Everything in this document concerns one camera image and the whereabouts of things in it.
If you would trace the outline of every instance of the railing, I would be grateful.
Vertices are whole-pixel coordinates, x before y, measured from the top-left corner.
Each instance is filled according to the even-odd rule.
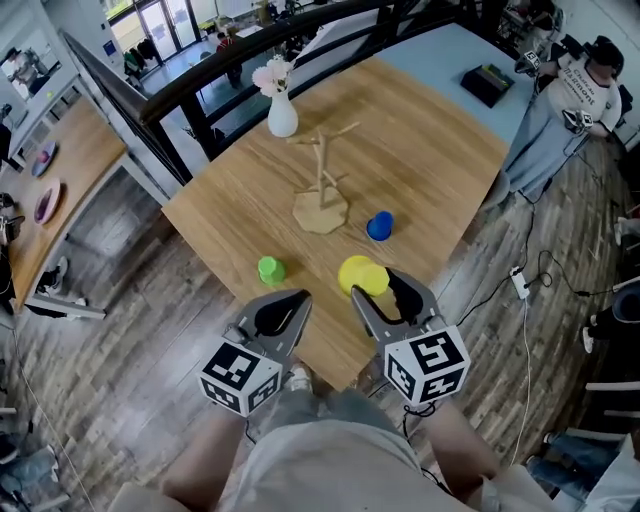
[[[375,24],[325,44],[296,59],[295,68],[297,69],[336,48],[366,38],[360,48],[350,57],[335,63],[295,87],[290,92],[290,96],[293,98],[326,77],[347,69],[384,48],[452,22],[468,26],[478,20],[473,1],[463,0],[452,3],[444,0],[432,0],[424,9],[410,13],[412,9],[415,9],[416,4],[418,4],[417,0],[346,0],[293,16],[237,41],[223,52],[206,58],[149,99],[120,79],[113,70],[86,50],[72,36],[66,33],[64,36],[102,93],[122,114],[133,132],[145,142],[181,184],[186,184],[192,175],[160,124],[160,121],[174,109],[178,107],[182,109],[205,155],[209,160],[213,160],[247,131],[265,119],[268,108],[265,105],[265,108],[252,115],[231,133],[225,134],[226,137],[220,141],[214,136],[212,126],[254,95],[260,94],[259,89],[254,85],[246,87],[208,115],[203,111],[196,94],[229,70],[249,59],[278,48],[291,38],[316,31],[320,26],[332,21],[378,10]],[[400,32],[400,25],[406,23],[409,25]]]

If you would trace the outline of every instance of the plate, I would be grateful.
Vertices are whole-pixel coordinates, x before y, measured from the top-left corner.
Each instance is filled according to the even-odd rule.
[[[44,193],[38,198],[33,212],[33,220],[36,224],[46,224],[58,208],[62,195],[62,183],[58,178],[52,180]]]

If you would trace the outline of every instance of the glass door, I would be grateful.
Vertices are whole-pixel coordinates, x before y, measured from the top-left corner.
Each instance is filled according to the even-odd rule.
[[[189,11],[185,0],[165,0],[169,11],[169,17],[180,46],[184,48],[196,40],[193,25],[189,19]]]
[[[164,10],[160,2],[147,5],[140,9],[140,14],[147,26],[149,34],[153,38],[160,58],[167,60],[169,57],[178,52],[178,47],[174,41],[171,27],[164,15]]]

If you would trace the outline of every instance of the blue cup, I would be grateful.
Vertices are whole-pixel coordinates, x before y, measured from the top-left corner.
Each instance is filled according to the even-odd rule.
[[[367,234],[377,242],[382,242],[391,236],[393,229],[393,215],[389,212],[378,212],[367,222]]]

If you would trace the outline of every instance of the white vase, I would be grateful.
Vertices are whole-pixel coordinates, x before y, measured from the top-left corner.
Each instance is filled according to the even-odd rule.
[[[271,98],[267,118],[269,131],[276,137],[291,137],[298,129],[298,113],[289,101],[289,92],[277,93]]]

